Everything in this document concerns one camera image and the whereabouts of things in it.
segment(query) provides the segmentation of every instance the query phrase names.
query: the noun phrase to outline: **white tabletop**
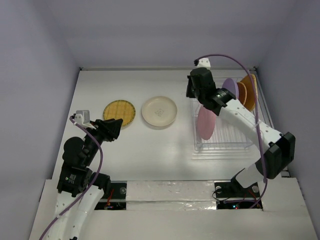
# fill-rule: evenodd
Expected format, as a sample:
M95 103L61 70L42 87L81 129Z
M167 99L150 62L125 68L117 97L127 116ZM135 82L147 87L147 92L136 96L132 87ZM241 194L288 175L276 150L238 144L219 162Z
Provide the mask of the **white tabletop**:
M133 122L121 130L118 140L102 144L102 173L112 181L141 180L226 180L259 158L254 146L247 151L195 152L191 100L186 98L190 70L81 71L69 116L76 110L90 110L91 120L102 119L104 108L114 100L128 100L136 109ZM241 70L212 70L214 78L244 77ZM165 129L147 124L141 114L143 103L154 96L166 96L177 105L176 120ZM53 179L63 163L63 145L84 133L66 122ZM90 168L98 168L97 154Z

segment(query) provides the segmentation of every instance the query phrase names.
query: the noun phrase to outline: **yellow plate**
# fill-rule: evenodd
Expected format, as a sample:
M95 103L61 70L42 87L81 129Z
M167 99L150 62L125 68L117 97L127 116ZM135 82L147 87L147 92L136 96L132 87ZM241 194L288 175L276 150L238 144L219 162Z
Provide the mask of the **yellow plate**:
M103 119L123 119L121 127L130 124L136 116L136 109L131 102L116 100L108 104L103 111Z
M256 92L256 97L258 97L258 88L257 88L257 80L256 76L251 74L254 82L254 88ZM252 87L252 83L250 80L249 75L245 76L241 81L245 85L246 88L246 101L244 103L244 107L248 109L250 112L255 108L256 102L255 102L255 93L254 89Z

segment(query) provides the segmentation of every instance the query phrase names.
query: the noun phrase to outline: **white plate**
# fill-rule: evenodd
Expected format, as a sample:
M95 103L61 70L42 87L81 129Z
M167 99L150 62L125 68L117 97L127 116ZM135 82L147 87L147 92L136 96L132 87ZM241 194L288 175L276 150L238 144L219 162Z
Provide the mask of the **white plate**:
M148 99L142 106L144 120L156 127L171 124L177 116L177 106L166 96L155 96Z

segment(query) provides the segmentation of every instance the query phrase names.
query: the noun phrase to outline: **purple plate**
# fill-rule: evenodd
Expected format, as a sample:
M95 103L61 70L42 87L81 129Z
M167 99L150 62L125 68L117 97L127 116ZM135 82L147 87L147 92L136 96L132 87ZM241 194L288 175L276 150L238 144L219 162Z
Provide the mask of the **purple plate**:
M231 93L235 95L236 98L239 98L239 88L238 88L237 82L232 78L227 78L224 81L222 87L224 89L228 89Z

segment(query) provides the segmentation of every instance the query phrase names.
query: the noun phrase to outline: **red wire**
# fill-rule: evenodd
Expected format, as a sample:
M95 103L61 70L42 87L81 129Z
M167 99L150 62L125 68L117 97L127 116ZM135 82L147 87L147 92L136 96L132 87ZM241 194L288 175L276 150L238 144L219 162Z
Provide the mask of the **red wire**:
M240 203L244 202L244 201L246 200L246 196L247 196L247 194L245 194L244 197L243 197L243 199L242 199L240 202L238 202L237 204L240 204Z
M257 197L255 196L255 194L249 189L248 192L252 195L252 197L254 197L254 200L257 200Z
M113 193L114 193L114 189L111 190L110 196L108 197L108 200L106 201L106 205L104 206L105 208L109 206L109 201L112 198Z

